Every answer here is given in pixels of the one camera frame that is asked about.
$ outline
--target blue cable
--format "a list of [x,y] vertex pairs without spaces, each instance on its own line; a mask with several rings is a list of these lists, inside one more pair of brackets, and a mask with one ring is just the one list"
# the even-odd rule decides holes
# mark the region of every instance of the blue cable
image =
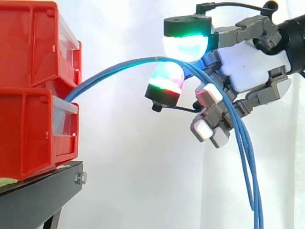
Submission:
[[[255,160],[254,160],[254,152],[253,152],[253,146],[252,142],[249,136],[249,133],[241,120],[240,116],[237,114],[235,109],[232,106],[232,102],[228,99],[224,91],[218,86],[218,84],[214,83],[212,78],[208,76],[206,73],[204,73],[202,70],[196,68],[196,66],[193,66],[193,68],[199,73],[200,75],[206,75],[204,77],[205,80],[207,80],[209,83],[213,83],[216,88],[219,90],[219,92],[223,95],[224,97],[224,103],[226,107],[228,108],[229,114],[232,117],[232,121],[234,123],[234,129],[235,129],[235,134],[236,134],[236,139],[238,143],[238,147],[241,153],[241,159],[242,159],[242,164],[244,168],[244,150],[245,149],[245,154],[247,156],[248,164],[251,170],[251,174],[253,177],[253,185],[254,185],[254,228],[259,228],[263,229],[264,228],[264,219],[263,219],[263,211],[262,211],[262,203],[261,203],[261,197],[259,193],[259,186],[257,182],[257,177],[256,177],[256,168],[255,168]],[[240,142],[240,136],[242,138],[243,142],[243,147],[241,146]],[[247,170],[244,170],[244,175],[245,179],[247,180]]]
[[[257,182],[257,177],[256,177],[256,168],[255,168],[255,158],[254,158],[254,151],[253,151],[253,146],[252,142],[249,136],[249,133],[241,120],[240,116],[237,114],[235,111],[233,104],[231,100],[227,97],[225,92],[219,87],[219,85],[214,82],[214,80],[208,76],[205,72],[203,72],[201,69],[199,69],[197,66],[178,61],[175,59],[167,58],[167,57],[151,57],[151,58],[142,58],[142,59],[136,59],[136,60],[131,60],[131,61],[126,61],[120,64],[117,64],[113,67],[110,67],[95,76],[89,78],[88,80],[84,81],[81,83],[78,87],[76,87],[72,92],[65,98],[65,101],[71,102],[74,100],[77,96],[80,94],[84,93],[88,89],[90,89],[92,86],[97,84],[98,82],[108,78],[109,76],[116,74],[120,71],[123,71],[127,68],[134,67],[143,63],[148,63],[148,62],[175,62],[182,66],[185,69],[188,69],[191,74],[195,75],[198,77],[202,82],[204,83],[213,83],[216,88],[219,90],[219,92],[223,96],[223,102],[226,105],[228,112],[230,114],[230,117],[233,122],[233,126],[235,129],[235,136],[236,140],[238,143],[238,148],[240,151],[241,155],[241,160],[243,164],[243,171],[244,171],[244,178],[246,182],[246,187],[248,191],[248,197],[249,197],[249,202],[251,209],[254,211],[254,229],[263,229],[264,228],[264,219],[263,219],[263,211],[262,211],[262,203],[261,203],[261,196],[259,192],[259,186]],[[249,177],[248,177],[248,172],[245,164],[245,157],[246,155],[250,171],[252,174],[252,179],[253,179],[253,193],[254,193],[254,201],[252,197],[252,191],[251,191],[251,186],[249,182]]]

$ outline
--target black cylinder cap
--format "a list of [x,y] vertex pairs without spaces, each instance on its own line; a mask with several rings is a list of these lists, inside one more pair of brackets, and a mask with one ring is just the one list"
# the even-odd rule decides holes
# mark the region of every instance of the black cylinder cap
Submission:
[[189,35],[210,36],[212,18],[207,16],[180,16],[164,20],[164,36],[185,37]]
[[180,94],[148,84],[145,97],[165,106],[176,106]]

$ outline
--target black metal stand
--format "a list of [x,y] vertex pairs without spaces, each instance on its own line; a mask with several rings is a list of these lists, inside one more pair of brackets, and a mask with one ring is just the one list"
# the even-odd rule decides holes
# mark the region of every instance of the black metal stand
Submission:
[[61,208],[82,188],[82,162],[0,188],[0,229],[56,229]]

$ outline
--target metal bracket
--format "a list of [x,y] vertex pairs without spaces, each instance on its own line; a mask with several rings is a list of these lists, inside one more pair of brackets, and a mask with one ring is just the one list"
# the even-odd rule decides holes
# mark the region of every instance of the metal bracket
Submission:
[[216,28],[215,31],[218,33],[218,48],[231,47],[257,38],[257,45],[270,50],[282,39],[278,27],[262,15],[246,18],[235,26]]

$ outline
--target green light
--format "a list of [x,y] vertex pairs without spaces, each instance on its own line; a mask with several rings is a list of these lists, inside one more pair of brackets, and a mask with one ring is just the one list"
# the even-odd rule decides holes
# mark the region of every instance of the green light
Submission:
[[185,37],[164,37],[165,53],[185,62],[194,62],[202,58],[208,47],[209,38],[203,35]]
[[149,84],[178,94],[181,93],[183,82],[183,69],[173,62],[159,64],[149,80]]

